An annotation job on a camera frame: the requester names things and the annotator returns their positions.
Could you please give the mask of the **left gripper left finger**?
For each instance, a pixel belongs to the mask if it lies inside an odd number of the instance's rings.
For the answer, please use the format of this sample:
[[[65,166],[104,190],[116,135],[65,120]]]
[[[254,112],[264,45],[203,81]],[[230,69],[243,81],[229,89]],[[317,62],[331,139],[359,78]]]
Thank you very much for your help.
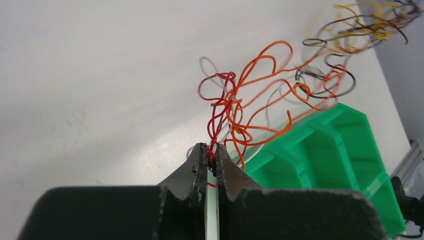
[[[20,240],[204,240],[207,145],[157,185],[68,186],[34,204]]]

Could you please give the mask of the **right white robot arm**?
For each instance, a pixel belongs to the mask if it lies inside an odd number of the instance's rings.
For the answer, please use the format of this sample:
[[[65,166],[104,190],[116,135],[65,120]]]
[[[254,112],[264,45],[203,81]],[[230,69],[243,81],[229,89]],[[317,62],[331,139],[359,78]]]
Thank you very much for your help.
[[[406,195],[401,179],[391,178],[391,185],[404,220],[413,222],[416,226],[424,227],[424,196],[420,199]]]

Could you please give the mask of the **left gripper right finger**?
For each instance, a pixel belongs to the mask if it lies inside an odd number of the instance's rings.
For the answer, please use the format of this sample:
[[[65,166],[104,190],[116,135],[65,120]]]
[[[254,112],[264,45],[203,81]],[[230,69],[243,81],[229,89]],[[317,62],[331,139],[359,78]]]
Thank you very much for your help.
[[[265,188],[216,148],[220,240],[386,240],[372,202],[350,189]]]

